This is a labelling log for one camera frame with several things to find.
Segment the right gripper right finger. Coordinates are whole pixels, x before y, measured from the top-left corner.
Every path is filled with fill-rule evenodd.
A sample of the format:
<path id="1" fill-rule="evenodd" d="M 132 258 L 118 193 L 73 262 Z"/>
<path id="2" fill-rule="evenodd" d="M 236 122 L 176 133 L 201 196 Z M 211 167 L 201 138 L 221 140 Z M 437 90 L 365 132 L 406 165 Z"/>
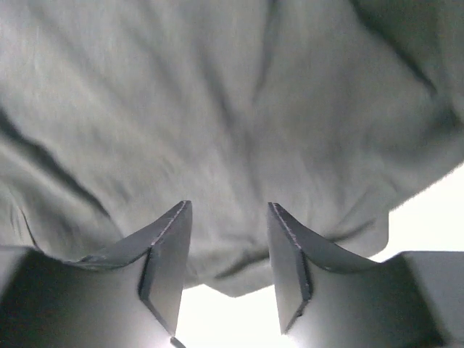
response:
<path id="1" fill-rule="evenodd" d="M 282 334 L 297 347 L 461 347 L 463 253 L 400 252 L 375 262 L 268 206 Z"/>

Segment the black long sleeve shirt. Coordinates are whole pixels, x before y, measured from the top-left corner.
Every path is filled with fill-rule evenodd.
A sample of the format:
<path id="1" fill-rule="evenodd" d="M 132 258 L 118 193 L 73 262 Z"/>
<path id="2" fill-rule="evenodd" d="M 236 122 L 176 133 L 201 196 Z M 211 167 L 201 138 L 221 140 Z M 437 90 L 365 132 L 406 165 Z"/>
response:
<path id="1" fill-rule="evenodd" d="M 1 243 L 78 260 L 191 200 L 186 285 L 269 286 L 266 210 L 369 257 L 463 161 L 461 1 L 3 1 Z"/>

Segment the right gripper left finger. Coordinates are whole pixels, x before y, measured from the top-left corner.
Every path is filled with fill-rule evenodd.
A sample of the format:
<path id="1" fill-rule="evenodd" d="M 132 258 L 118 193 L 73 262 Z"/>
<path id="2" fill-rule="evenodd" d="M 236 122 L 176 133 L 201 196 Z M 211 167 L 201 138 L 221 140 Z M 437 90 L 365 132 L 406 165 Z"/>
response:
<path id="1" fill-rule="evenodd" d="M 1 248 L 3 347 L 179 347 L 192 204 L 182 201 L 117 243 L 66 262 Z"/>

